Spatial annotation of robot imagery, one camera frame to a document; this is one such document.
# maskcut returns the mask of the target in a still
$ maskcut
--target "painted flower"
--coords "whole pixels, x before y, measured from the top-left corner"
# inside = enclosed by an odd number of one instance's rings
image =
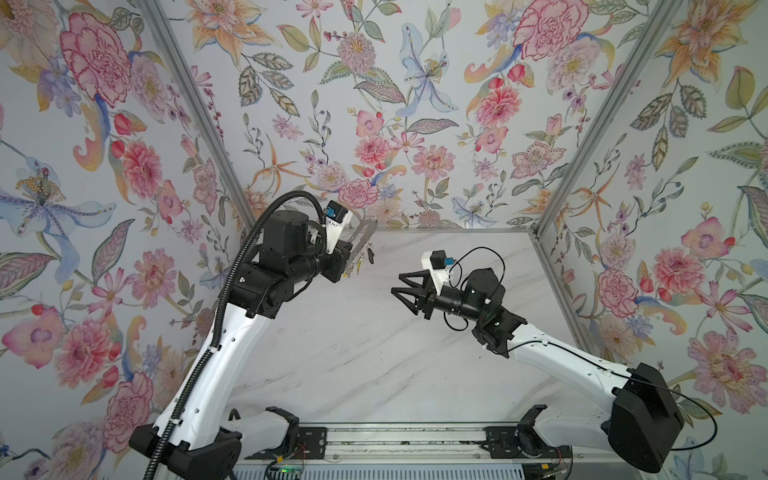
[[[690,248],[701,258],[718,258],[728,254],[725,240],[725,229],[717,217],[709,217],[699,223],[696,228],[688,230],[681,238],[684,246]]]
[[[637,310],[637,289],[632,279],[619,270],[608,269],[598,277],[600,300],[619,318],[627,318]]]
[[[357,114],[357,136],[358,137],[368,137],[373,135],[378,135],[379,131],[382,129],[382,126],[384,126],[384,118],[379,117],[376,114],[373,114],[369,111],[361,110]]]
[[[370,180],[357,179],[339,189],[339,202],[351,208],[363,208],[379,198],[379,188]]]
[[[424,174],[425,177],[436,182],[453,170],[455,158],[456,156],[450,153],[447,148],[430,145],[429,150],[423,148],[413,156],[414,164],[411,169],[417,175]]]
[[[152,380],[144,372],[136,372],[130,382],[118,384],[118,392],[109,399],[101,424],[104,447],[114,453],[128,447],[134,429],[149,419],[153,390]]]
[[[133,96],[147,109],[149,115],[162,122],[168,97],[157,66],[149,57],[134,55],[131,62],[131,88]]]
[[[751,313],[750,309],[745,306],[727,306],[728,303],[733,302],[736,297],[739,296],[739,292],[736,290],[728,290],[723,296],[720,296],[718,292],[718,283],[710,281],[710,295],[705,294],[699,289],[696,289],[696,294],[699,296],[702,303],[712,307],[707,310],[708,317],[712,318],[715,314],[719,313],[725,326],[732,332],[736,332],[736,329],[734,328],[735,326],[738,326],[745,332],[749,332],[752,329],[752,326],[749,323],[736,316],[749,315]]]
[[[435,228],[440,224],[440,214],[434,210],[424,210],[419,214],[420,228]]]
[[[54,307],[39,316],[17,323],[2,337],[2,344],[36,369],[48,365],[61,342],[64,325]]]
[[[148,147],[143,141],[128,142],[123,153],[123,175],[141,199],[153,197],[163,181],[160,156],[154,147]]]
[[[520,111],[521,103],[520,94],[514,88],[494,88],[480,101],[478,123],[483,127],[503,125]]]
[[[400,200],[394,198],[379,198],[376,203],[369,207],[367,214],[373,215],[380,223],[384,224],[389,222],[400,212],[402,212]]]
[[[107,325],[96,319],[86,319],[73,325],[61,341],[56,356],[59,385],[73,389],[80,381],[90,382],[107,362],[112,341]]]
[[[0,49],[24,66],[46,68],[56,56],[57,25],[50,0],[4,0]]]
[[[362,33],[353,31],[339,42],[336,49],[344,65],[356,74],[368,71],[376,62],[373,43]]]
[[[622,319],[609,314],[603,315],[600,318],[599,328],[605,348],[625,357],[637,351],[634,332]]]
[[[589,37],[577,40],[549,59],[547,89],[562,90],[579,83],[594,67],[600,45]]]
[[[672,293],[688,293],[706,277],[699,257],[686,253],[683,247],[662,249],[656,255],[654,274],[659,284]]]
[[[758,4],[751,0],[691,0],[687,18],[656,51],[657,57],[672,57],[664,87],[689,69],[702,81],[719,85],[720,53],[746,43],[739,23]]]
[[[766,391],[760,383],[766,381],[766,368],[752,365],[757,354],[751,348],[737,350],[739,337],[732,330],[725,336],[717,332],[704,334],[703,344],[690,339],[688,356],[699,365],[694,369],[694,389],[706,395],[720,407],[728,395],[730,408],[749,413],[753,405],[766,406]]]
[[[74,79],[91,100],[98,95],[113,107],[131,89],[131,63],[117,32],[90,13],[69,15],[59,35],[61,53]]]
[[[475,145],[477,148],[484,148],[490,154],[495,154],[501,147],[502,141],[507,137],[507,132],[509,132],[507,127],[486,128],[478,137]]]
[[[154,402],[165,409],[184,380],[184,358],[174,349],[163,353],[154,377]]]
[[[203,224],[199,220],[182,220],[181,236],[189,243],[197,242],[203,236]]]
[[[634,240],[616,233],[600,245],[603,264],[614,270],[625,271],[633,254]]]
[[[548,144],[536,141],[525,152],[512,155],[512,171],[514,178],[533,177],[538,172],[546,170],[557,163],[565,155],[564,148],[552,148]]]
[[[526,8],[512,45],[522,45],[522,58],[541,60],[570,44],[587,21],[582,0],[534,0]]]
[[[96,422],[71,423],[53,438],[53,454],[48,464],[49,478],[90,478],[101,460],[103,442],[104,433],[101,425]]]
[[[200,165],[192,170],[194,175],[195,188],[192,197],[199,204],[205,205],[205,211],[212,214],[216,209],[216,200],[218,200],[218,185],[216,183],[216,168],[213,161],[209,158],[205,165]]]
[[[186,0],[192,11],[187,22],[192,27],[195,51],[205,45],[218,43],[240,68],[240,54],[246,45],[279,45],[275,38],[256,25],[266,10],[250,0]]]
[[[104,286],[107,288],[101,288],[98,285],[91,288],[91,292],[102,300],[88,305],[89,313],[93,313],[96,310],[103,308],[104,316],[107,316],[112,313],[113,305],[121,305],[123,303],[123,299],[118,296],[118,293],[120,293],[126,285],[130,285],[136,281],[136,275],[128,275],[123,279],[124,272],[125,270],[118,268],[114,281],[112,279],[112,274],[106,272],[104,274]]]
[[[368,165],[382,163],[389,154],[389,142],[384,137],[365,137],[355,148],[355,157]]]
[[[136,300],[144,299],[143,307],[148,309],[157,306],[158,297],[176,291],[176,270],[172,270],[174,259],[165,254],[164,248],[154,253],[144,252],[143,258],[143,263],[139,260],[134,263],[138,274],[133,283],[133,295]]]
[[[490,178],[498,177],[498,169],[487,158],[484,158],[479,162],[475,162],[475,176],[486,181]]]

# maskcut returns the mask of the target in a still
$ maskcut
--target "pink peony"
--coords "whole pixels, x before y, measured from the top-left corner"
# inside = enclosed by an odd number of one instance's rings
[[[195,183],[192,197],[198,203],[205,205],[205,211],[210,215],[216,209],[216,200],[219,197],[218,185],[216,183],[216,168],[213,161],[209,158],[204,166],[195,167],[192,173]]]
[[[59,385],[73,389],[80,381],[90,382],[107,362],[111,347],[103,321],[86,319],[72,326],[61,342],[64,352],[56,357]]]
[[[370,180],[355,180],[339,189],[339,202],[351,208],[363,208],[379,198],[379,188],[371,185]]]
[[[507,127],[489,127],[478,137],[475,145],[484,148],[490,154],[495,154],[507,137]]]
[[[58,348],[64,324],[54,307],[43,309],[40,316],[17,323],[2,336],[2,344],[37,369],[48,365]]]
[[[384,137],[365,137],[355,148],[355,157],[368,165],[380,164],[389,154],[389,142]]]
[[[123,153],[123,175],[136,195],[142,199],[153,197],[163,179],[154,147],[147,147],[143,141],[128,143]]]
[[[753,405],[766,406],[766,391],[760,383],[766,381],[768,370],[752,365],[757,354],[751,348],[737,350],[739,337],[727,330],[725,336],[717,332],[704,334],[704,343],[690,339],[688,356],[699,365],[694,369],[694,389],[706,395],[720,407],[725,406],[728,394],[730,408],[738,413],[749,413]]]
[[[157,192],[157,210],[166,223],[173,223],[171,217],[176,217],[183,210],[176,188],[170,180],[163,182],[163,187]]]
[[[138,270],[134,281],[133,295],[136,300],[144,299],[144,308],[157,306],[157,298],[176,291],[174,280],[176,270],[174,259],[165,254],[160,248],[152,252],[144,252],[144,262],[136,260],[134,268]]]
[[[603,305],[619,318],[627,318],[637,310],[637,289],[632,279],[619,270],[608,269],[598,277],[598,292]]]
[[[428,179],[436,182],[453,170],[453,159],[455,158],[456,156],[448,152],[447,148],[430,145],[429,150],[422,148],[420,152],[414,155],[414,165],[411,169],[416,174],[424,174]]]
[[[481,101],[477,119],[483,127],[502,125],[520,111],[520,94],[512,87],[494,88]]]
[[[664,248],[656,255],[654,274],[659,284],[672,293],[688,293],[704,281],[704,265],[683,247]]]
[[[98,94],[112,108],[125,101],[131,89],[131,63],[111,26],[90,13],[73,13],[69,30],[59,35],[59,41],[74,79],[91,100]]]
[[[372,114],[369,111],[361,110],[357,114],[356,131],[357,131],[358,137],[378,135],[379,131],[382,129],[383,126],[384,126],[384,118],[379,118],[377,115]]]
[[[153,392],[152,380],[144,372],[136,372],[130,382],[120,382],[101,423],[105,447],[114,453],[128,447],[134,429],[149,418]]]
[[[521,58],[541,60],[558,53],[581,33],[589,7],[582,0],[534,0],[525,10],[512,45]]]
[[[725,230],[717,217],[707,218],[680,239],[684,246],[701,258],[718,258],[728,254],[728,246],[723,242]]]
[[[548,144],[536,141],[524,152],[512,155],[512,171],[514,178],[533,177],[538,172],[546,170],[557,163],[565,155],[564,148],[552,148]]]

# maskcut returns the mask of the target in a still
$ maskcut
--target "green leaf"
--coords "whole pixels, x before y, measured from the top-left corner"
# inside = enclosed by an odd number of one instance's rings
[[[713,158],[732,161],[736,165],[752,169],[760,167],[763,160],[760,157],[760,150],[762,148],[763,145],[757,142],[744,141],[707,153]]]
[[[326,84],[337,78],[349,77],[351,74],[352,70],[350,70],[349,67],[344,65],[341,61],[335,61],[326,69],[323,78],[320,79],[320,84]]]
[[[283,37],[288,42],[288,45],[298,52],[307,51],[310,49],[310,41],[306,39],[301,30],[293,25],[278,25],[277,29],[283,34]]]

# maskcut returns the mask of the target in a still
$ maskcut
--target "wire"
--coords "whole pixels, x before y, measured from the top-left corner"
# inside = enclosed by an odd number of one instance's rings
[[[507,353],[510,353],[512,350],[518,349],[518,348],[520,348],[523,345],[528,345],[529,343],[543,343],[543,342],[541,340],[528,340],[527,342],[523,342],[523,343],[520,343],[518,345],[513,346],[512,348],[507,350]],[[689,396],[687,396],[687,395],[685,395],[683,393],[677,392],[675,390],[668,389],[667,387],[656,385],[655,383],[646,382],[646,381],[640,380],[640,379],[634,379],[634,378],[632,378],[630,376],[621,375],[620,373],[616,373],[613,370],[607,369],[607,368],[605,368],[604,366],[602,366],[602,365],[600,365],[598,363],[595,363],[595,362],[593,362],[593,361],[591,361],[589,359],[585,359],[583,356],[579,355],[578,353],[574,352],[573,350],[567,349],[567,348],[565,348],[562,345],[558,345],[557,343],[549,342],[547,345],[548,346],[552,345],[552,346],[558,347],[559,349],[563,349],[566,352],[570,353],[571,355],[575,355],[578,358],[584,360],[585,362],[590,363],[590,364],[598,367],[600,370],[605,370],[606,372],[609,372],[611,375],[616,375],[618,377],[621,377],[622,379],[631,380],[632,382],[637,382],[637,383],[643,383],[645,385],[650,385],[650,386],[656,387],[657,389],[666,390],[666,391],[671,392],[671,393],[673,393],[675,395],[679,395],[679,396],[683,397],[686,400],[690,400],[696,406],[698,406],[700,409],[705,411],[707,413],[707,415],[710,417],[710,420],[712,420],[712,426],[713,426],[712,436],[709,437],[709,439],[706,440],[705,442],[701,442],[698,445],[692,445],[690,447],[681,447],[679,449],[670,449],[671,452],[686,452],[688,450],[700,449],[701,447],[703,447],[705,445],[709,445],[715,439],[715,437],[717,436],[717,420],[715,420],[714,416],[709,411],[709,409],[705,409],[703,405],[701,405],[699,402],[697,402],[696,400],[692,399],[691,397],[689,397]]]

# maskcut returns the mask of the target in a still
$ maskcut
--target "blue flower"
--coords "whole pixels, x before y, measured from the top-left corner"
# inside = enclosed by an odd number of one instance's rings
[[[61,262],[54,278],[64,283],[80,265],[80,255],[69,240],[76,226],[95,228],[104,225],[112,217],[115,204],[102,205],[85,202],[76,207],[66,207],[56,202],[66,199],[60,190],[61,183],[53,167],[27,157],[29,170],[20,168],[16,188],[26,198],[15,197],[0,188],[0,218],[5,218],[17,237],[31,232],[51,235],[61,248]]]
[[[423,47],[424,42],[419,30],[413,24],[404,24],[400,61],[407,69],[405,81],[413,87],[414,95],[408,106],[395,112],[399,117],[413,116],[419,108],[419,102],[426,97],[429,97],[429,102],[437,111],[458,110],[458,107],[451,103],[451,98],[435,87],[435,83],[440,82],[440,78],[448,69],[448,54],[443,52],[437,60],[427,59],[422,66],[419,56]]]

